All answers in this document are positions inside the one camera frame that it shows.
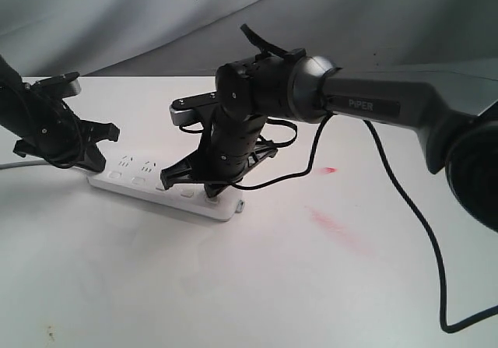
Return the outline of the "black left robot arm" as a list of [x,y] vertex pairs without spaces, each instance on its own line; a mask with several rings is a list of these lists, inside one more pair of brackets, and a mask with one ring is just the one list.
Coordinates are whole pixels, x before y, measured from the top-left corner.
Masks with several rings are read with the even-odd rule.
[[14,154],[35,156],[59,169],[105,169],[97,143],[118,141],[120,130],[113,123],[83,120],[66,104],[81,92],[79,77],[69,72],[28,83],[1,60],[1,126],[19,137]]

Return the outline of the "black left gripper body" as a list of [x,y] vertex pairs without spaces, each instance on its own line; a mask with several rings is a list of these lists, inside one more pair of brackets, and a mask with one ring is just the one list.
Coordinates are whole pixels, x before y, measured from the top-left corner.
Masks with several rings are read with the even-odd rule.
[[25,132],[14,145],[17,156],[34,156],[50,165],[79,165],[87,146],[119,139],[115,124],[82,120],[62,99],[32,90],[12,94],[20,105],[18,124]]

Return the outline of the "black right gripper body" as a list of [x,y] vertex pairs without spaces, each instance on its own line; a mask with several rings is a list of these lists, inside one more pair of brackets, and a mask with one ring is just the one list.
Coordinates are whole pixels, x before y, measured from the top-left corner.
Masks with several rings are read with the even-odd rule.
[[252,115],[237,121],[225,111],[215,110],[198,148],[161,170],[161,182],[165,187],[172,187],[178,184],[225,186],[239,181],[267,119],[264,115]]

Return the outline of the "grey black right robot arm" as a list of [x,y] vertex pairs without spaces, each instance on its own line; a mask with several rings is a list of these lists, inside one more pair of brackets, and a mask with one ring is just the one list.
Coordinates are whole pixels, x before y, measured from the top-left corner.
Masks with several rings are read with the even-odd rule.
[[216,196],[275,154],[259,138],[272,119],[319,123],[340,114],[413,130],[428,171],[444,171],[461,206],[497,228],[495,58],[359,72],[241,29],[258,53],[220,66],[214,92],[171,104],[176,126],[203,130],[193,153],[161,171],[165,188],[201,184]]

